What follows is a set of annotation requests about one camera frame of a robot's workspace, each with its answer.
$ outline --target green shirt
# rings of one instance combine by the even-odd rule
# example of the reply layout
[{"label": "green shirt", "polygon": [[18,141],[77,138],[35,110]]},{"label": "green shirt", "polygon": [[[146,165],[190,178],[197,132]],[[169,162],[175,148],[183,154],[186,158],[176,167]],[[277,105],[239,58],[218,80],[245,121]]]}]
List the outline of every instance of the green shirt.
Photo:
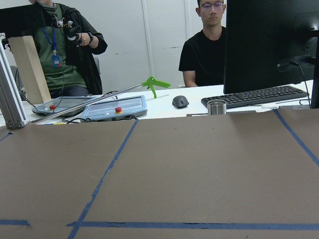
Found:
[{"label": "green shirt", "polygon": [[[61,20],[62,11],[59,4],[55,5],[55,13],[57,14],[58,20]],[[44,30],[46,31],[50,42],[53,43],[53,27],[47,26],[44,27]],[[83,76],[80,74],[77,67],[65,64],[66,42],[63,28],[55,29],[55,38],[56,54],[60,56],[61,67],[53,67],[53,49],[41,28],[35,31],[33,37],[49,90],[68,86],[86,87]]]}]

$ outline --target blue lanyard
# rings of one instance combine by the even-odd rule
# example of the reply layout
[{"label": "blue lanyard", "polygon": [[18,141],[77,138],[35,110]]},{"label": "blue lanyard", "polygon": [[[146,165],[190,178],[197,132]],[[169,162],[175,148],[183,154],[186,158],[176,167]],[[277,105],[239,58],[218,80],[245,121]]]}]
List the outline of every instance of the blue lanyard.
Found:
[{"label": "blue lanyard", "polygon": [[53,40],[52,43],[49,39],[48,34],[46,33],[44,27],[42,28],[42,32],[46,38],[46,40],[49,42],[49,44],[52,46],[53,54],[56,55],[56,39],[55,39],[55,28],[53,28]]}]

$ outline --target id badge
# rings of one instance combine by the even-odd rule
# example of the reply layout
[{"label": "id badge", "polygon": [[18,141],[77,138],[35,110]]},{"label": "id badge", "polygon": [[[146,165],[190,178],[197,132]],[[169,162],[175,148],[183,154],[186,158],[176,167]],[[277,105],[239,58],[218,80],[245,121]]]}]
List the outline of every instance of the id badge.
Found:
[{"label": "id badge", "polygon": [[61,58],[60,58],[60,55],[57,54],[57,55],[52,55],[52,64],[53,64],[53,67],[61,67]]}]

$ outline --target black mouse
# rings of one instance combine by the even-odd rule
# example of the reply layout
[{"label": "black mouse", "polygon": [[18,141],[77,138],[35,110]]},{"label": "black mouse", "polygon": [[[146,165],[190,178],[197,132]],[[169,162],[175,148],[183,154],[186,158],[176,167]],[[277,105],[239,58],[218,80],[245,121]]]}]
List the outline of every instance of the black mouse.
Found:
[{"label": "black mouse", "polygon": [[182,109],[185,108],[186,106],[188,106],[189,102],[187,101],[185,96],[176,96],[173,99],[172,102],[173,106],[175,106],[178,109]]}]

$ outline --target eyeglasses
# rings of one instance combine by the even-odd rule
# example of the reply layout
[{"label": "eyeglasses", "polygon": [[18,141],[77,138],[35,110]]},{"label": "eyeglasses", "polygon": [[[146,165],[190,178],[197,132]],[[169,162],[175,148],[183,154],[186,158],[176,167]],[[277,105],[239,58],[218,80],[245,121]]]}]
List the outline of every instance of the eyeglasses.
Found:
[{"label": "eyeglasses", "polygon": [[215,10],[222,10],[223,9],[223,5],[224,5],[224,2],[223,1],[219,1],[219,2],[216,2],[214,4],[211,4],[211,3],[204,3],[202,4],[202,7],[204,8],[204,10],[206,11],[210,11],[212,9],[212,7],[215,9]]}]

